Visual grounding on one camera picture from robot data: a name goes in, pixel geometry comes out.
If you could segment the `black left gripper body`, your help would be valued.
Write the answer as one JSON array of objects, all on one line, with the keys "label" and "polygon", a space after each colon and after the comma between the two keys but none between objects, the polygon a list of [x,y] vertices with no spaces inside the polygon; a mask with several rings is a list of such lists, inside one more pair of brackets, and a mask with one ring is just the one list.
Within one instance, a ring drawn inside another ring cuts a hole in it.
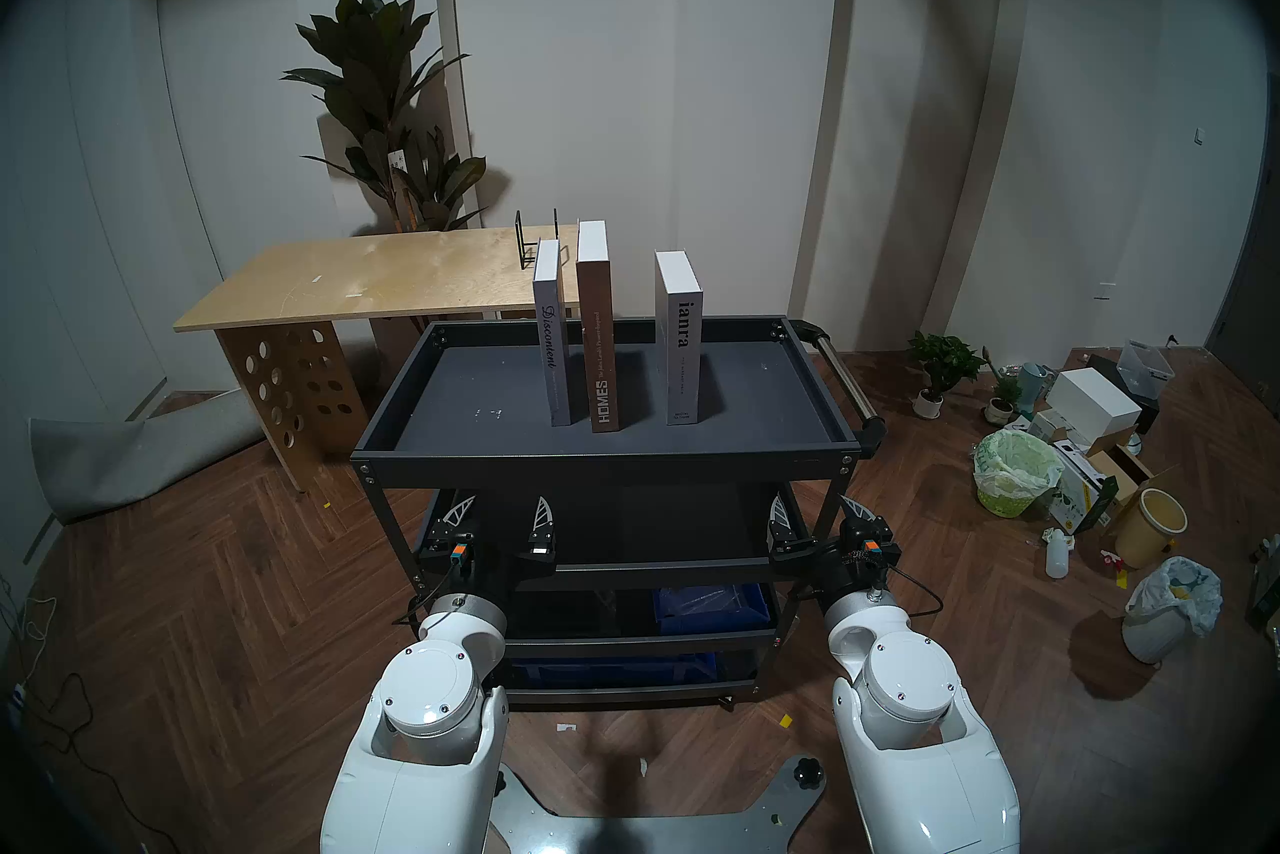
[{"label": "black left gripper body", "polygon": [[512,553],[497,544],[474,540],[466,544],[462,563],[453,561],[454,545],[457,542],[448,547],[440,543],[416,553],[428,585],[420,595],[421,602],[434,603],[442,595],[477,595],[489,603],[508,603],[518,584],[556,572],[553,545]]}]

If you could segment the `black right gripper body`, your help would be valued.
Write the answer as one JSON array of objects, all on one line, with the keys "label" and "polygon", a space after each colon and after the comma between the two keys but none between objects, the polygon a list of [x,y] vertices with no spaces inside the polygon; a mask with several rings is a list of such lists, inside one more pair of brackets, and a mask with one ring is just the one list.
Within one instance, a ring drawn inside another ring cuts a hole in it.
[{"label": "black right gripper body", "polygon": [[890,571],[901,560],[897,552],[842,552],[841,539],[805,539],[792,545],[791,553],[768,553],[774,574],[791,581],[791,593],[801,599],[835,603],[855,592],[884,592]]}]

